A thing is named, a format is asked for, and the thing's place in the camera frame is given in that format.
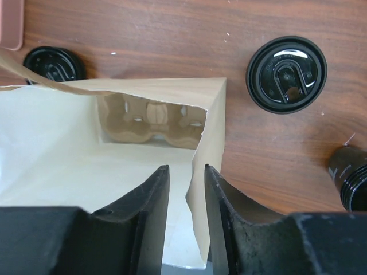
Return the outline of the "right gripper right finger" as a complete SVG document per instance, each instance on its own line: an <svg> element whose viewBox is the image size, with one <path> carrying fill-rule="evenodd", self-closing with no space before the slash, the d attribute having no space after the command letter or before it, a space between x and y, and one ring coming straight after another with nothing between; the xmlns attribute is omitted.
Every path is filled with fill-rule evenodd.
<svg viewBox="0 0 367 275"><path fill-rule="evenodd" d="M214 274L365 274L365 213L281 215L205 167Z"/></svg>

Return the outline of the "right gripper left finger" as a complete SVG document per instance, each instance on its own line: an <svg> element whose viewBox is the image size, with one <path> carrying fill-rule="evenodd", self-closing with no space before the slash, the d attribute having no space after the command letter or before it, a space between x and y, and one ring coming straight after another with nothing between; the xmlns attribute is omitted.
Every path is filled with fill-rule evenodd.
<svg viewBox="0 0 367 275"><path fill-rule="evenodd" d="M160 274L169 166L89 213L74 206L1 208L2 274Z"/></svg>

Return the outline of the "black coffee cup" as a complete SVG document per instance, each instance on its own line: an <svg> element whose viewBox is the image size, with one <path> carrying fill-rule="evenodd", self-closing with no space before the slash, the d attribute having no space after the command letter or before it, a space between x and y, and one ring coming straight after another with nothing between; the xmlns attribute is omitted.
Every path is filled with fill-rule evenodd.
<svg viewBox="0 0 367 275"><path fill-rule="evenodd" d="M366 151L355 146L335 150L328 171L343 207L347 211L366 211Z"/></svg>

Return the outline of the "brown paper bag with handles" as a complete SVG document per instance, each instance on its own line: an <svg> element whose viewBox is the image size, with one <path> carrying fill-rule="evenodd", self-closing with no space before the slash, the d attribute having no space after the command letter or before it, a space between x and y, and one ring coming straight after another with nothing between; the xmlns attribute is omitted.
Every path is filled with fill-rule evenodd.
<svg viewBox="0 0 367 275"><path fill-rule="evenodd" d="M227 80L89 79L55 82L1 50L1 68L29 85L1 86L1 205L80 206L93 212L170 167L163 263L205 269L209 254L204 168L221 168ZM206 120L195 150L154 137L118 143L101 129L97 97L122 93L200 107Z"/></svg>

